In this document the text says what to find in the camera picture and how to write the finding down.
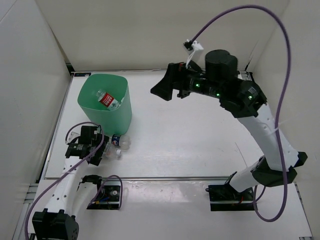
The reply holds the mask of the blue white label clear bottle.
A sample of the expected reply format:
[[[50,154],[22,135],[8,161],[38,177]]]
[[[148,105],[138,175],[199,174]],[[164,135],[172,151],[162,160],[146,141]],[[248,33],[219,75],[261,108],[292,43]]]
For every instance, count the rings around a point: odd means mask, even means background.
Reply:
[[[122,150],[108,142],[105,146],[102,156],[109,160],[119,160],[122,156]]]

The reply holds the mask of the red label plastic bottle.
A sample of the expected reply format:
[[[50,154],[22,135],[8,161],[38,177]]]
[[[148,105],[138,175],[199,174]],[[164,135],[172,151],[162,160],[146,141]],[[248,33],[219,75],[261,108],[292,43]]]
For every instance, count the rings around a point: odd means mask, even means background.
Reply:
[[[116,110],[120,105],[119,101],[105,90],[99,89],[95,95],[97,101],[110,111]]]

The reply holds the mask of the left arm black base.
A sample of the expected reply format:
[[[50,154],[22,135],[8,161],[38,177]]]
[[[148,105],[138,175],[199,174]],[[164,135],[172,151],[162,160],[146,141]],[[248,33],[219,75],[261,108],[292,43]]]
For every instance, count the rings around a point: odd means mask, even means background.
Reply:
[[[90,200],[87,210],[120,210],[123,203],[123,181],[118,175],[110,175],[97,182],[97,194]]]

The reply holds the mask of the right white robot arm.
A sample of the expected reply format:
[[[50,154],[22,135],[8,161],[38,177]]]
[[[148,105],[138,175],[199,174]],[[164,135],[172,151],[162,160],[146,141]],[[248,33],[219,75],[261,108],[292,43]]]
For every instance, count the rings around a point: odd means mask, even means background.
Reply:
[[[295,150],[281,131],[261,88],[253,81],[238,78],[238,60],[228,51],[212,50],[205,55],[205,69],[191,62],[169,63],[163,79],[150,92],[170,101],[173,90],[183,99],[197,93],[219,100],[220,106],[230,112],[252,135],[263,156],[252,166],[232,174],[224,193],[230,200],[238,199],[243,191],[256,185],[277,187],[283,185],[283,171],[287,182],[297,176],[296,168],[308,156]]]

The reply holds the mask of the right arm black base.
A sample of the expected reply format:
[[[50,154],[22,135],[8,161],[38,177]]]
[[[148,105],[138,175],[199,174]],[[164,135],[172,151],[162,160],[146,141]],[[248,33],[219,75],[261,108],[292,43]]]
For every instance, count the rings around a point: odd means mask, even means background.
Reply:
[[[252,187],[237,192],[229,184],[212,184],[205,191],[209,194],[212,212],[254,211]]]

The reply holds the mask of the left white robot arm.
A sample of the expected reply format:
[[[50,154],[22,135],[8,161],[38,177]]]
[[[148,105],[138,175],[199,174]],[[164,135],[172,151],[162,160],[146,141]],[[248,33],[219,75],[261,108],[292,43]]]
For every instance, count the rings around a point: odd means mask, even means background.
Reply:
[[[102,127],[93,122],[79,123],[80,135],[66,140],[64,166],[59,179],[47,187],[34,204],[54,190],[41,211],[35,211],[32,226],[38,240],[76,240],[77,218],[90,199],[100,200],[105,194],[101,177],[86,175],[89,166],[98,166],[109,140]]]

